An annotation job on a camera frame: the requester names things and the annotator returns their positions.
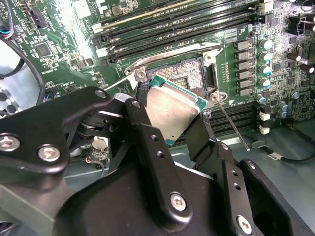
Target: metal rod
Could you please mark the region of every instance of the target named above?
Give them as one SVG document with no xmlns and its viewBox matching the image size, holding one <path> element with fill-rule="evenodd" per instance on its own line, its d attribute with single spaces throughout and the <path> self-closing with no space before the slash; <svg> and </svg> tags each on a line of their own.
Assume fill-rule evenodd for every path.
<svg viewBox="0 0 315 236">
<path fill-rule="evenodd" d="M 240 134 L 240 132 L 238 131 L 238 129 L 236 128 L 235 124 L 233 123 L 231 117 L 228 115 L 228 113 L 225 111 L 223 105 L 221 104 L 220 101 L 218 101 L 218 105 L 220 106 L 222 112 L 224 113 L 225 117 L 228 119 L 228 121 L 230 122 L 231 126 L 233 127 L 237 137 L 239 138 L 239 140 L 241 141 L 241 143 L 244 145 L 244 147 L 246 148 L 246 151 L 250 151 L 250 148 L 248 147 L 247 143 L 245 142 L 245 140 L 243 139 L 242 135 Z"/>
</svg>

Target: motherboard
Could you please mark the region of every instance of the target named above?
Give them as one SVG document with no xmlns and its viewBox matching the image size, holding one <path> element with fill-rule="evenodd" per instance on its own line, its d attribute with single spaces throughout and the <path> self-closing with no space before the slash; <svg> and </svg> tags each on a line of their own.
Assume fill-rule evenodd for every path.
<svg viewBox="0 0 315 236">
<path fill-rule="evenodd" d="M 315 15 L 300 2 L 10 1 L 12 38 L 41 72 L 45 101 L 85 86 L 133 95 L 160 75 L 206 100 L 220 90 L 241 131 L 313 117 Z M 218 106 L 204 114 L 217 135 L 233 131 Z"/>
</svg>

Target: white connector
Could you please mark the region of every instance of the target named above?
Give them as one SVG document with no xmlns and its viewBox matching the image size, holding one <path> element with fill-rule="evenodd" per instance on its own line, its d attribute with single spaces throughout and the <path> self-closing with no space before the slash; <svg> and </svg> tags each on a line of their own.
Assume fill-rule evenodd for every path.
<svg viewBox="0 0 315 236">
<path fill-rule="evenodd" d="M 259 112 L 259 117 L 262 121 L 270 120 L 270 114 L 269 113 Z"/>
<path fill-rule="evenodd" d="M 261 125 L 259 126 L 259 131 L 261 134 L 265 135 L 265 134 L 269 134 L 270 133 L 270 128 L 268 127 L 262 127 Z"/>
</svg>

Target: mounting hole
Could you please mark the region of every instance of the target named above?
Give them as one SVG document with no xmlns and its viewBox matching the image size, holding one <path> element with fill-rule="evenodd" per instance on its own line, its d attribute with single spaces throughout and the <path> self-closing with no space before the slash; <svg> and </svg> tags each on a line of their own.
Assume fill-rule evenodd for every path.
<svg viewBox="0 0 315 236">
<path fill-rule="evenodd" d="M 137 107 L 137 108 L 140 108 L 140 103 L 137 102 L 137 101 L 132 101 L 131 102 L 133 104 L 133 106 Z"/>
<path fill-rule="evenodd" d="M 154 140 L 154 141 L 157 141 L 157 140 L 158 140 L 157 136 L 156 136 L 156 135 L 154 135 L 154 134 L 153 134 L 153 135 L 151 135 L 151 139 L 152 139 L 152 140 Z"/>
<path fill-rule="evenodd" d="M 232 171 L 232 173 L 233 173 L 235 176 L 238 176 L 238 174 L 236 173 L 236 171 Z"/>
<path fill-rule="evenodd" d="M 241 187 L 240 187 L 237 183 L 234 183 L 234 187 L 235 187 L 237 190 L 241 190 Z"/>
<path fill-rule="evenodd" d="M 100 98 L 106 98 L 106 94 L 103 91 L 96 90 L 95 94 L 99 96 Z"/>
<path fill-rule="evenodd" d="M 116 125 L 115 123 L 112 123 L 109 125 L 109 132 L 114 132 L 116 129 L 118 128 L 118 125 Z"/>
<path fill-rule="evenodd" d="M 158 151 L 158 152 L 157 152 L 157 156 L 158 156 L 159 158 L 164 158 L 164 157 L 165 157 L 164 153 L 161 152 L 161 151 Z"/>
</svg>

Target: cylindrical capacitor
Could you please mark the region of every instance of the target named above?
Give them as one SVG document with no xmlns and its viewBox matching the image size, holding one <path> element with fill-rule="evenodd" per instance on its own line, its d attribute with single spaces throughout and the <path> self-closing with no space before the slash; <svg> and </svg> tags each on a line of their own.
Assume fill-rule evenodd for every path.
<svg viewBox="0 0 315 236">
<path fill-rule="evenodd" d="M 310 22 L 315 22 L 315 14 L 305 14 L 306 20 Z"/>
<path fill-rule="evenodd" d="M 262 78 L 259 81 L 260 85 L 263 85 L 264 87 L 269 87 L 270 86 L 270 80 L 266 79 L 266 78 Z"/>
<path fill-rule="evenodd" d="M 272 59 L 272 53 L 262 52 L 259 58 L 264 61 L 270 61 Z"/>
<path fill-rule="evenodd" d="M 282 110 L 278 110 L 278 114 L 281 118 L 286 118 L 288 115 L 288 112 L 284 112 Z"/>
<path fill-rule="evenodd" d="M 265 50 L 269 50 L 272 48 L 272 41 L 268 40 L 268 39 L 263 39 L 261 40 L 261 42 L 259 43 L 259 46 Z"/>
<path fill-rule="evenodd" d="M 307 31 L 315 31 L 315 24 L 314 23 L 305 23 L 305 30 Z"/>
<path fill-rule="evenodd" d="M 279 103 L 278 107 L 283 112 L 287 112 L 289 110 L 289 106 L 283 101 L 281 103 Z"/>
<path fill-rule="evenodd" d="M 259 68 L 259 71 L 265 75 L 270 75 L 271 74 L 271 68 L 268 67 L 267 65 L 262 65 L 260 68 Z"/>
<path fill-rule="evenodd" d="M 308 74 L 312 74 L 314 72 L 314 67 L 311 67 L 309 65 L 302 64 L 300 68 L 301 70 L 304 70 Z"/>
<path fill-rule="evenodd" d="M 297 61 L 297 62 L 299 62 L 302 59 L 302 57 L 296 53 L 289 53 L 286 57 L 290 60 Z"/>
<path fill-rule="evenodd" d="M 261 94 L 258 94 L 256 99 L 257 99 L 257 102 L 259 102 L 260 104 L 265 103 L 267 101 L 267 99 L 264 98 Z"/>
</svg>

